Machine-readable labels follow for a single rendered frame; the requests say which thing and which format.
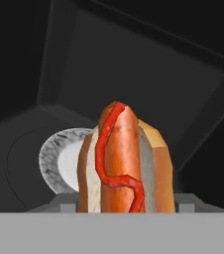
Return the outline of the white grey-rimmed plate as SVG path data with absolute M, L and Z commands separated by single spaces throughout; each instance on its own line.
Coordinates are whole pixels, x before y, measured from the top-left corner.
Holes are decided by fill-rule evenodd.
M 43 179 L 56 193 L 78 192 L 78 155 L 89 128 L 70 128 L 56 132 L 43 144 L 39 168 Z

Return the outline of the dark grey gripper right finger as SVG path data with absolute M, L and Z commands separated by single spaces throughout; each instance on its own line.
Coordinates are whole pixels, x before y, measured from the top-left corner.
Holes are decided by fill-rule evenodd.
M 224 208 L 203 202 L 193 193 L 175 193 L 175 211 L 178 213 L 224 213 Z

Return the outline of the hot dog with ketchup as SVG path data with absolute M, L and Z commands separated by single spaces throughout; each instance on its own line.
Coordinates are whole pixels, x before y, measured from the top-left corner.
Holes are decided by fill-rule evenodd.
M 175 212 L 168 146 L 122 102 L 103 109 L 76 172 L 80 212 Z

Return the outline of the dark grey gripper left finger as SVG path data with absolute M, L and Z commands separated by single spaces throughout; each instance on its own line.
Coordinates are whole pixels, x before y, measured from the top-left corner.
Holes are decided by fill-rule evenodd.
M 60 193 L 57 194 L 50 203 L 32 209 L 31 213 L 75 213 L 77 212 L 77 205 L 77 193 Z

